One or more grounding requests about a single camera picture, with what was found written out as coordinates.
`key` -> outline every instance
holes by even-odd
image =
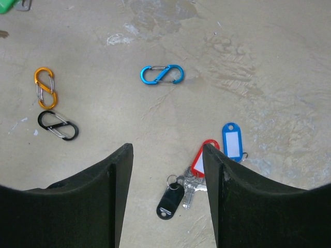
[[[188,210],[190,209],[193,201],[193,197],[196,191],[207,191],[207,186],[203,185],[205,182],[204,178],[195,177],[191,172],[191,166],[188,167],[184,173],[184,204],[183,207]]]
[[[178,176],[178,177],[176,177],[176,182],[178,182],[181,186],[184,187],[185,177],[184,176]]]

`s-biner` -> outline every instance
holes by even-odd
[[[162,78],[171,70],[178,69],[180,71],[180,78],[174,79],[172,81],[163,81]],[[145,72],[147,70],[160,70],[162,71],[153,81],[147,81],[145,79]],[[173,84],[178,84],[184,79],[184,70],[179,65],[167,65],[167,66],[146,66],[140,72],[140,78],[145,84],[157,84],[159,82],[170,82]]]
[[[39,79],[39,74],[42,71],[48,72],[48,77],[50,78],[51,82],[51,88],[47,87],[43,82]],[[54,91],[54,74],[53,72],[48,69],[47,67],[41,67],[35,72],[35,84],[37,85],[37,96],[39,98],[39,105],[45,109],[45,110],[50,110],[54,108],[57,105],[57,94]],[[53,103],[49,106],[46,106],[43,102],[43,91],[48,92],[49,94],[52,95],[53,97]]]
[[[53,115],[55,116],[57,119],[59,119],[61,121],[61,123],[58,123],[58,124],[54,124],[54,125],[50,125],[50,126],[45,126],[43,123],[42,123],[42,118],[45,114],[50,114],[50,115]],[[71,141],[73,139],[75,139],[78,134],[79,134],[79,129],[78,127],[73,124],[72,122],[70,121],[65,121],[63,120],[61,117],[57,116],[53,111],[50,111],[50,110],[46,110],[46,111],[43,111],[39,114],[38,116],[38,124],[46,129],[46,130],[49,130],[51,131],[52,133],[54,133],[57,137],[63,139],[64,141]],[[61,134],[59,131],[57,131],[57,128],[60,128],[60,127],[65,127],[65,126],[72,126],[73,129],[74,129],[74,135],[72,137],[68,137],[64,134]]]

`bunch of keys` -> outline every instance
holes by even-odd
[[[176,181],[169,183],[171,177],[175,177]],[[207,191],[207,186],[203,185],[204,182],[204,178],[193,175],[191,166],[186,169],[183,176],[170,175],[167,179],[168,187],[156,208],[157,215],[163,220],[171,219],[183,198],[183,207],[186,210],[190,209],[195,192]]]

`blue carabiner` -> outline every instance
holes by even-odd
[[[180,71],[180,78],[172,81],[163,81],[162,78],[173,68],[176,68]],[[153,80],[147,81],[145,79],[145,72],[147,70],[161,70],[162,72]],[[140,78],[145,84],[157,84],[158,82],[171,82],[173,84],[178,84],[184,79],[184,70],[179,65],[167,65],[167,66],[146,66],[140,72]]]

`key tag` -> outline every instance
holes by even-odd
[[[196,155],[196,157],[195,157],[195,159],[194,159],[194,161],[191,165],[192,174],[195,177],[198,177],[198,178],[205,177],[205,171],[203,169],[203,160],[202,160],[202,150],[203,150],[203,145],[205,145],[205,144],[212,144],[217,149],[220,149],[219,144],[217,143],[217,141],[215,141],[213,139],[206,140],[204,143],[202,143],[202,146],[200,147],[200,150],[199,150],[198,154]]]
[[[233,122],[225,124],[222,129],[224,153],[230,159],[240,163],[243,161],[244,154],[246,159],[248,154],[243,152],[242,132],[240,127]]]
[[[174,183],[169,183],[171,177],[176,178]],[[170,220],[174,216],[185,194],[184,187],[177,182],[176,175],[170,175],[167,178],[167,185],[168,187],[156,208],[156,214],[162,220]]]

